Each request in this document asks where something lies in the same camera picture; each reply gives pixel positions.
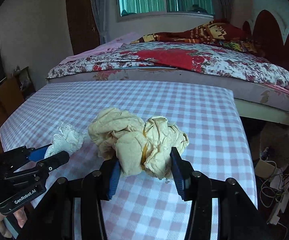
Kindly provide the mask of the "person's left hand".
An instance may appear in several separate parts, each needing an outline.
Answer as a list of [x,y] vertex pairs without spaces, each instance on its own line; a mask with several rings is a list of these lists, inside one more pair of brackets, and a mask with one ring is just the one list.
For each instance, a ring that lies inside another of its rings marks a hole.
[[[27,221],[27,216],[25,214],[24,208],[22,207],[21,209],[17,210],[16,212],[13,213],[13,215],[17,219],[19,227],[23,228],[25,222]],[[0,213],[0,233],[5,238],[11,238],[12,234],[6,228],[6,226],[5,226],[4,222],[3,222],[4,217],[5,216]]]

